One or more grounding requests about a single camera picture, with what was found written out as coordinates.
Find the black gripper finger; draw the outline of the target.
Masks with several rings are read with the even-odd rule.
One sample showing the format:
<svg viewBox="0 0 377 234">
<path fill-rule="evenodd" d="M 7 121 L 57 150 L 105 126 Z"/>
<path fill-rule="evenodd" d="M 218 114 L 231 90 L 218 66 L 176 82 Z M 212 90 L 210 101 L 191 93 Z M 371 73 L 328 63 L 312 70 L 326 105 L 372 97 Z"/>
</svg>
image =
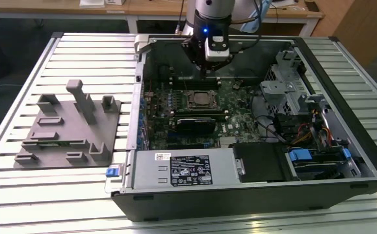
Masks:
<svg viewBox="0 0 377 234">
<path fill-rule="evenodd" d="M 206 64 L 202 66 L 202 79 L 206 79 L 207 75 L 211 73 L 214 70 L 214 67 L 211 64 Z"/>
</svg>

